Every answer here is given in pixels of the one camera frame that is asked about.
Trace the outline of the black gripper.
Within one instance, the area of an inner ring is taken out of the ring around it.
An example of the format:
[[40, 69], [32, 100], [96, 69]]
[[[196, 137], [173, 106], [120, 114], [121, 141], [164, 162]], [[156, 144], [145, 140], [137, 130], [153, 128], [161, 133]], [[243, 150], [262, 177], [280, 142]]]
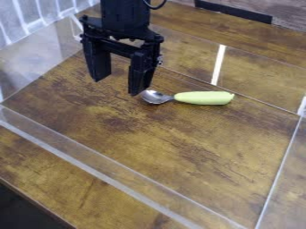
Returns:
[[164, 38], [149, 29], [151, 11], [164, 6], [151, 0], [100, 0], [101, 16], [84, 15], [80, 36], [91, 78], [101, 81], [111, 74], [111, 55], [131, 56], [128, 93], [140, 94], [151, 85], [153, 61]]

